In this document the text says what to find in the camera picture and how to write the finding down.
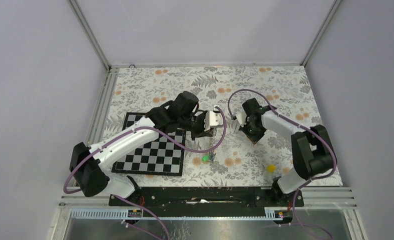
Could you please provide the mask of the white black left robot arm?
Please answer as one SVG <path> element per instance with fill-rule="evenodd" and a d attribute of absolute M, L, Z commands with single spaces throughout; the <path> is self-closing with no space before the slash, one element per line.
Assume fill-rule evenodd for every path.
<path fill-rule="evenodd" d="M 184 91 L 175 100 L 152 108 L 136 123 L 108 140 L 90 146 L 83 142 L 76 144 L 72 151 L 70 175 L 66 183 L 74 179 L 85 197 L 93 197 L 105 191 L 120 196 L 129 206 L 135 205 L 140 199 L 140 193 L 133 181 L 113 176 L 109 167 L 136 148 L 160 136 L 188 151 L 189 148 L 168 134 L 183 129 L 191 133 L 192 139 L 210 137 L 214 128 L 219 128 L 224 123 L 224 114 L 218 106 L 213 110 L 200 111 L 197 96 Z"/>

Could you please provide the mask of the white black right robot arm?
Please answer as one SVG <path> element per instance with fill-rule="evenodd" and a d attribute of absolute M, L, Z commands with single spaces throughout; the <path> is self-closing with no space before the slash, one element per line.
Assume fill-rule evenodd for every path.
<path fill-rule="evenodd" d="M 255 98 L 242 104 L 243 111 L 236 115 L 240 131 L 256 144 L 267 130 L 274 131 L 291 144 L 293 168 L 274 180 L 271 198 L 284 206 L 291 193 L 316 175 L 337 166 L 326 128 L 316 125 L 306 128 L 279 114 L 273 106 L 261 106 Z"/>

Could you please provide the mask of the green key tag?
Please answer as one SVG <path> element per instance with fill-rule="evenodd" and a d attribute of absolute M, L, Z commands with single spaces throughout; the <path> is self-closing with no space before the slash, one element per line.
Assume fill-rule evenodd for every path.
<path fill-rule="evenodd" d="M 201 161 L 203 162 L 203 163 L 208 163 L 209 161 L 210 161 L 210 156 L 209 155 L 205 155 L 205 156 L 203 156 L 202 158 L 201 158 Z"/>

